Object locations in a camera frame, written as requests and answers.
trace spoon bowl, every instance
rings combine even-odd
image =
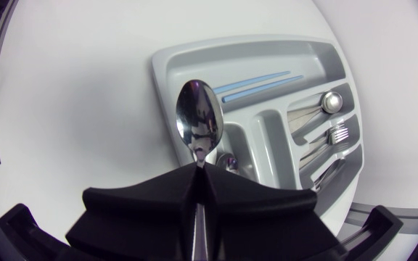
[[[207,83],[190,80],[184,84],[176,118],[181,139],[196,155],[198,167],[204,167],[206,155],[215,149],[224,131],[221,106]]]

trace spoon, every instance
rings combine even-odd
[[[213,90],[202,80],[183,85],[176,106],[180,137],[196,155],[197,166],[204,167],[206,156],[222,138],[224,119]]]
[[[342,106],[343,98],[341,95],[336,91],[329,91],[321,98],[320,106],[309,109],[299,109],[287,113],[290,132],[294,133],[320,112],[334,114],[339,112]]]

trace fork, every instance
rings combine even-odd
[[[349,137],[348,128],[345,128],[344,123],[340,123],[331,127],[327,130],[326,136],[310,144],[309,151],[306,152],[306,155],[301,157],[299,161],[299,168],[301,169],[310,161],[315,159],[328,146],[335,145],[341,141],[344,141],[347,137]]]

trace white surface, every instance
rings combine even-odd
[[[355,202],[418,208],[418,1],[314,2],[361,102],[366,162]]]
[[[65,241],[84,189],[177,167],[150,57],[251,33],[333,37],[311,1],[19,1],[0,58],[0,215],[23,202]]]
[[[378,261],[407,260],[418,244],[418,235],[399,233],[391,241],[385,251],[377,258]]]
[[[341,196],[333,203],[330,208],[320,216],[320,219],[330,229],[330,231],[337,236],[340,229],[345,225],[346,215],[348,214],[349,208],[353,203],[354,193],[358,185],[359,175],[357,175],[347,189],[341,194]]]

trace blue stripe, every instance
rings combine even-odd
[[[279,85],[282,85],[284,83],[290,83],[290,82],[292,82],[294,80],[299,80],[302,77],[304,77],[304,76],[299,75],[299,76],[291,77],[291,78],[284,79],[284,80],[278,80],[276,82],[269,83],[269,84],[265,84],[265,85],[258,86],[258,87],[255,87],[255,88],[251,88],[251,89],[248,89],[248,90],[240,91],[240,92],[237,92],[235,94],[230,94],[230,95],[227,95],[227,96],[223,97],[222,98],[222,102],[223,103],[231,102],[231,101],[233,101],[235,99],[239,99],[239,98],[242,98],[242,97],[251,95],[251,94],[255,94],[255,93],[259,92],[259,91],[265,91],[265,90],[267,90],[269,88],[273,88],[275,86],[279,86]]]
[[[253,83],[258,83],[258,82],[261,82],[263,80],[272,79],[272,78],[279,77],[279,76],[282,76],[282,75],[287,75],[289,73],[290,73],[290,71],[277,72],[277,73],[273,73],[273,74],[270,74],[270,75],[259,76],[259,77],[248,79],[248,80],[242,80],[242,81],[237,82],[237,83],[230,83],[230,84],[227,84],[225,86],[220,86],[220,87],[217,87],[217,88],[213,88],[213,91],[214,91],[215,94],[221,94],[225,91],[231,91],[231,90],[234,90],[234,89],[239,88],[239,87],[243,87],[243,86],[250,85],[250,84],[253,84]]]

